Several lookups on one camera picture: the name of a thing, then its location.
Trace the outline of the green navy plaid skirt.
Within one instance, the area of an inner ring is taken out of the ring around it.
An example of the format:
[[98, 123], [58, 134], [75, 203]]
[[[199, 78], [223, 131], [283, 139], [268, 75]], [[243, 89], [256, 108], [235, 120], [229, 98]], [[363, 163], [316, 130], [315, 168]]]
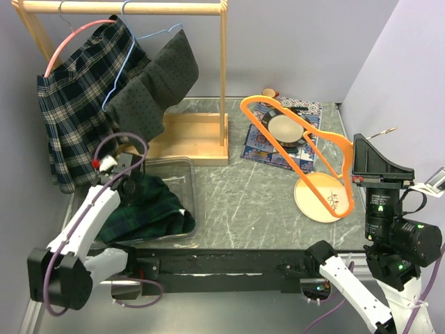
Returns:
[[142, 176], [142, 200], [120, 205], [106, 219], [97, 239], [105, 244], [156, 239], [194, 231], [193, 215], [158, 176]]

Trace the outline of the grey dotted skirt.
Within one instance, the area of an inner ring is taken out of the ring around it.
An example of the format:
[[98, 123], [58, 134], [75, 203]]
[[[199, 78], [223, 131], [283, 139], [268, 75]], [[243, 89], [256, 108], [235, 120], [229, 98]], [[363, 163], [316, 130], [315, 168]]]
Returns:
[[164, 132], [165, 111], [185, 98], [198, 77], [193, 50], [181, 29], [105, 104], [105, 112], [116, 121], [119, 132], [135, 134], [148, 143]]

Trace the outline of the orange plastic hanger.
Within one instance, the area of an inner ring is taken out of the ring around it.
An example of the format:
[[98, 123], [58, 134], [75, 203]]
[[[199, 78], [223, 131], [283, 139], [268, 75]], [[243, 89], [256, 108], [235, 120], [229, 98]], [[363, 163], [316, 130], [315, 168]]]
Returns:
[[[295, 172], [299, 178], [293, 197], [305, 216], [333, 223], [354, 210], [353, 144], [340, 134], [321, 130], [320, 103], [254, 95], [242, 100], [241, 111], [251, 122], [241, 156]], [[318, 149], [320, 138], [340, 149], [340, 170]]]

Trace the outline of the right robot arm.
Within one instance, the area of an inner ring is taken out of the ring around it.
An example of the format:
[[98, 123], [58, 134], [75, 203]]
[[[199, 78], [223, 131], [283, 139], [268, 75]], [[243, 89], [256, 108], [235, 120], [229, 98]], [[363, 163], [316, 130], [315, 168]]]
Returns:
[[332, 283], [351, 304], [370, 333], [434, 333], [426, 297], [444, 254], [441, 230], [406, 218], [403, 201], [408, 193], [444, 195], [444, 169], [424, 183], [414, 181], [414, 170], [384, 157], [361, 134], [353, 139], [352, 182], [366, 190], [366, 263], [383, 291], [382, 304], [363, 286], [326, 241], [305, 251], [304, 269], [312, 277]]

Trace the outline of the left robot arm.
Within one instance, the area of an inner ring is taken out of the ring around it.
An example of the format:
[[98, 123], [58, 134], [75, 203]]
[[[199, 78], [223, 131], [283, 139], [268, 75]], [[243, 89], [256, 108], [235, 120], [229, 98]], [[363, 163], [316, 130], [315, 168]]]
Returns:
[[80, 310], [101, 282], [119, 275], [133, 278], [138, 271], [136, 250], [111, 244], [98, 255], [88, 252], [109, 216], [140, 196], [140, 167], [144, 159], [123, 153], [103, 160], [80, 208], [46, 248], [34, 248], [27, 258], [32, 301], [53, 315]]

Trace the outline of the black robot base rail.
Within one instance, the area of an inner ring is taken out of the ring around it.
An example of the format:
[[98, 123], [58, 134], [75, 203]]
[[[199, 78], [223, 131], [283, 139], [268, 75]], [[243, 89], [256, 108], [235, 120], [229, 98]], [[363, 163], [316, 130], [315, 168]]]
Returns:
[[303, 250], [139, 248], [125, 278], [143, 279], [142, 294], [164, 292], [301, 292], [302, 283], [321, 281], [318, 265]]

